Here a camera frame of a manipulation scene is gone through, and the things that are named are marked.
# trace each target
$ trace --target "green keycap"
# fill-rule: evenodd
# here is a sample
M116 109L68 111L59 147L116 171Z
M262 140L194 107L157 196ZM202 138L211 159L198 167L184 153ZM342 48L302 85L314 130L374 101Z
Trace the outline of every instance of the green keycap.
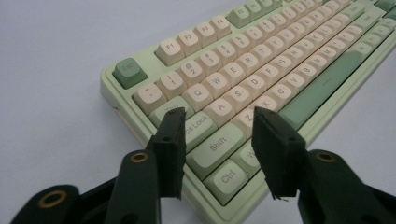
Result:
M248 177L244 171L230 160L224 162L204 181L222 205L230 201L247 182Z
M188 154L186 162L200 179L205 179L245 141L244 133L227 123Z
M376 7L379 7L386 12L389 12L394 5L395 0L378 0L378 2L375 3Z
M394 20L385 18L384 20L380 21L379 24L388 27L390 30L393 30L396 27L396 18Z
M351 25L359 26L363 32L366 32L379 20L379 18L381 18L381 14L381 10L378 8L373 8L359 16L351 23Z
M193 115L186 121L187 152L203 142L210 134L218 129L216 123L203 111Z
M230 159L245 171L248 178L253 177L260 170L260 164L254 154L251 140L241 146Z
M388 12L387 15L384 16L384 18L390 18L396 20L396 7L394 7L390 12Z
M267 15L274 9L274 4L272 0L257 0L259 5L262 7L262 15Z
M177 96L172 100L166 102L165 104L161 105L157 109L155 109L151 114L148 116L151 122L155 125L155 127L159 127L161 121L163 120L163 116L172 109L184 107L186 111L186 119L189 119L193 114L194 111L192 110L191 106L187 104L187 102L181 97Z
M236 7L231 10L230 14L227 16L227 20L236 28L242 28L250 23L250 14L245 7Z
M348 7L344 8L340 13L349 17L350 20L355 20L364 12L364 4L352 3Z
M279 7L281 7L283 5L283 1L282 0L273 0L273 3L274 3L273 10L275 10L275 9L277 9L277 8L279 8Z
M247 1L245 6L250 14L251 21L255 21L262 16L262 7L255 0Z
M127 58L117 63L113 75L125 90L148 77L132 58Z
M363 61L357 51L344 53L283 107L279 115L298 130Z

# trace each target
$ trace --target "shift key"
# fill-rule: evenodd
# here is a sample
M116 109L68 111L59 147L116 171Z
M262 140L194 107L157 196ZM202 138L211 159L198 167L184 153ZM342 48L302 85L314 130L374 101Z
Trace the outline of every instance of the shift key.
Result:
M187 155L187 164L203 180L246 140L238 127L227 123Z

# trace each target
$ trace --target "ctrl key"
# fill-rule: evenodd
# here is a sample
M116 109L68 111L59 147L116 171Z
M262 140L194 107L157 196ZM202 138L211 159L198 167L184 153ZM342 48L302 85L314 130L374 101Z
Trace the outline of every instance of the ctrl key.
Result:
M248 182L248 176L233 161L227 160L204 183L221 205L225 205Z

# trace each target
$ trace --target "cream keycap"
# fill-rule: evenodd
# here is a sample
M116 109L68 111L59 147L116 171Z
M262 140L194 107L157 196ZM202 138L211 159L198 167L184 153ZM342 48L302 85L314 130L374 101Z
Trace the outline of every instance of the cream keycap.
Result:
M196 25L194 32L198 36L202 48L210 45L218 39L215 29L207 21Z
M242 67L247 76L255 72L260 67L259 60L251 53L241 55L235 62Z
M215 121L218 127L221 127L235 115L233 106L223 98L219 98L205 107L204 112Z
M183 63L177 72L187 83L187 86L193 86L198 82L201 82L205 78L205 71L202 69L196 61L188 61Z
M227 78L231 87L242 81L247 75L238 63L228 63L219 70Z
M175 71L170 71L162 75L156 84L168 100L179 96L187 89L183 78Z
M267 90L267 85L261 77L252 74L239 83L239 86L250 92L251 97L256 99Z
M201 83L191 86L184 91L181 96L189 103L195 112L200 111L213 101L213 96Z
M235 35L231 40L230 43L236 49L236 53L238 56L248 52L251 49L250 40L243 34Z
M219 71L222 67L219 56L212 50L202 53L197 59L197 62L208 75Z
M231 88L229 91L224 93L222 98L224 98L233 106L233 109L236 113L245 108L245 106L250 104L253 100L249 91L241 86L235 86Z
M166 103L166 98L157 85L150 82L137 90L134 94L134 101L143 112L148 115L160 105Z
M225 17L218 15L212 18L209 22L210 25L215 29L215 33L218 39L223 38L231 33L230 23Z
M202 84L209 90L213 98L219 98L224 92L231 88L227 78L221 73L213 73L204 79Z
M238 57L236 49L229 42L217 45L213 52L219 56L222 64L231 63Z
M253 129L253 116L254 111L252 108L246 108L242 110L239 114L237 114L232 120L231 123L236 125L242 132L244 132L247 138L251 137L252 129Z
M183 49L172 38L163 40L155 51L155 54L166 66L177 63L184 58Z
M189 56L201 49L198 35L191 30L186 30L178 34L177 43L183 48L184 54Z

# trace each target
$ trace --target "keycap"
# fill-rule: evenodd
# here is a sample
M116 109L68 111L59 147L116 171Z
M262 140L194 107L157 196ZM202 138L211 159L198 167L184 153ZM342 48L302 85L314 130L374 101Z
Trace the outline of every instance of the keycap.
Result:
M245 3L245 8L250 14L250 20L255 21L262 16L262 7L255 0L249 0Z
M228 63L219 70L219 73L227 78L232 87L247 76L244 72L244 69L242 69L238 63Z
M188 61L177 69L177 72L187 83L188 87L191 87L205 78L205 70L196 61Z
M203 111L186 120L186 150L191 151L218 129L216 123Z
M201 42L198 35L191 30L186 30L178 34L176 41L183 48L186 56L201 49Z
M116 64L114 77L124 89L129 89L147 78L147 75L132 58L127 58Z
M222 205L225 205L248 182L248 176L233 161L224 162L204 183Z
M166 98L154 83L148 83L136 92L134 100L143 109L146 115L166 103Z
M261 168L251 146L251 140L241 146L230 159L242 168L248 178L253 177Z
M169 100L179 96L187 89L183 78L175 71L162 75L156 84Z
M200 111L213 101L213 96L201 83L191 86L184 91L181 96L187 101L187 103L189 103L189 105L191 105L195 112Z
M239 83L239 86L247 90L253 99L256 99L267 90L267 85L264 79L254 74L245 78Z
M238 57L236 49L229 42L220 43L213 52L219 56L222 64L231 63Z
M198 24L195 27L194 32L198 36L203 48L218 39L215 29L207 21Z
M242 131L227 123L187 155L187 164L203 180L245 141Z
M221 73L213 73L212 75L205 78L202 84L215 99L219 98L224 92L231 88L227 78Z
M245 106L251 103L252 97L250 93L241 86L235 86L222 96L228 101L236 113L241 111Z
M395 3L392 0L378 0L375 3L376 7L379 7L386 12L389 12L394 7L394 5Z
M236 7L231 10L230 14L227 16L227 20L236 26L236 28L242 28L250 22L250 14L245 7Z
M221 39L231 33L230 23L221 15L212 18L209 24L215 29L217 39Z
M237 114L231 120L231 123L236 125L245 134L246 138L251 137L251 130L253 128L253 109L246 108Z
M218 98L205 107L203 111L215 121L218 127L221 127L235 115L233 106L223 98Z
M197 62L206 74L212 74L214 72L217 72L222 67L219 56L212 50L201 54L197 59Z
M175 39L163 40L155 51L157 57L166 65L170 66L184 58L184 52Z
M230 43L236 50L236 54L241 56L244 53L247 53L251 49L250 40L243 34L235 35Z

